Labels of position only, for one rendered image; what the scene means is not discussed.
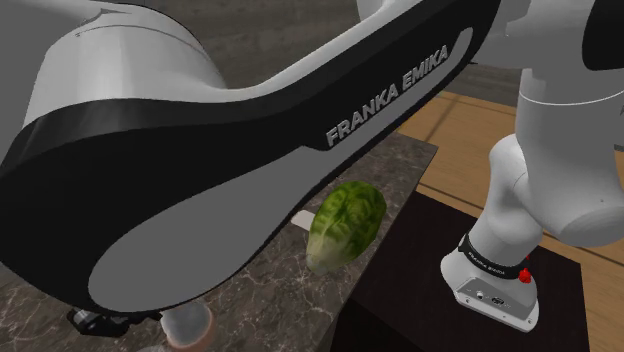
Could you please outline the green lettuce head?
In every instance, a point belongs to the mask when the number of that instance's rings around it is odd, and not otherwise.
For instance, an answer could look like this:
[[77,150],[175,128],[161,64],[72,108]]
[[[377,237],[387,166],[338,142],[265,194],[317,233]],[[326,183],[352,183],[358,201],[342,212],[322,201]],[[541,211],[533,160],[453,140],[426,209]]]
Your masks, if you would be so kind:
[[363,181],[337,186],[310,226],[306,265],[325,275],[358,258],[376,239],[387,211],[383,194]]

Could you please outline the grey pink cup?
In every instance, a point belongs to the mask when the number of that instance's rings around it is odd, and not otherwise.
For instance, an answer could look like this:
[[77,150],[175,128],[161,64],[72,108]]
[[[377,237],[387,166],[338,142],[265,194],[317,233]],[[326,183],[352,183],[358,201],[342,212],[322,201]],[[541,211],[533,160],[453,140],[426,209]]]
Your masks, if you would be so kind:
[[174,352],[205,352],[215,340],[214,315],[199,301],[162,312],[160,323]]

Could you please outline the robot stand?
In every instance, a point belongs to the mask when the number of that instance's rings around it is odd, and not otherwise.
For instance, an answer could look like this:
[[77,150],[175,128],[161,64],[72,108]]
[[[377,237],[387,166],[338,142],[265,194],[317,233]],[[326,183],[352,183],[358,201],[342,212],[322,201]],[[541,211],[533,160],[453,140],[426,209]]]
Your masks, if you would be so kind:
[[412,193],[340,313],[330,352],[590,352],[581,267],[543,247],[530,255],[540,305],[532,331],[456,302],[440,261],[474,222]]

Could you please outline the small white flat bar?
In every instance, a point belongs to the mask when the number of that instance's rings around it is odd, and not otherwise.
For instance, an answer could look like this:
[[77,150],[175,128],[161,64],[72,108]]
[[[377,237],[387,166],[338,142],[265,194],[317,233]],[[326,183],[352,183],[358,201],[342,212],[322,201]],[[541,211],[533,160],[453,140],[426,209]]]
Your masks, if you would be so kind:
[[309,231],[314,218],[315,218],[314,213],[307,211],[307,210],[300,210],[292,217],[291,223],[306,231]]

